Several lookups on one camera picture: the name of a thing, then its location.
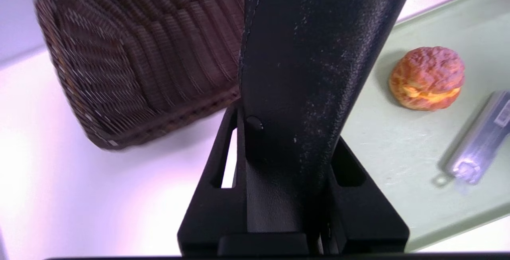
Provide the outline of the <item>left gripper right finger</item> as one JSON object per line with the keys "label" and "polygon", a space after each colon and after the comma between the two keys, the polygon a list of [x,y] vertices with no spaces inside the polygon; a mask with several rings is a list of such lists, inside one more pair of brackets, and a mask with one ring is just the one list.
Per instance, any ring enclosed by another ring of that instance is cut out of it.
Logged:
{"label": "left gripper right finger", "polygon": [[325,254],[402,253],[410,231],[343,139],[328,166]]}

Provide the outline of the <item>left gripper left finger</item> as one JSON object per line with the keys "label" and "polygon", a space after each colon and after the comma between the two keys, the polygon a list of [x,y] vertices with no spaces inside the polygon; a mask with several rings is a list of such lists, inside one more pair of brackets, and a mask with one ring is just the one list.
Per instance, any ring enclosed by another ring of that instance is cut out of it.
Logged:
{"label": "left gripper left finger", "polygon": [[[232,188],[222,188],[231,144],[237,129],[237,160]],[[239,105],[225,111],[209,158],[177,232],[182,256],[215,256],[225,236],[247,233],[244,125]]]}

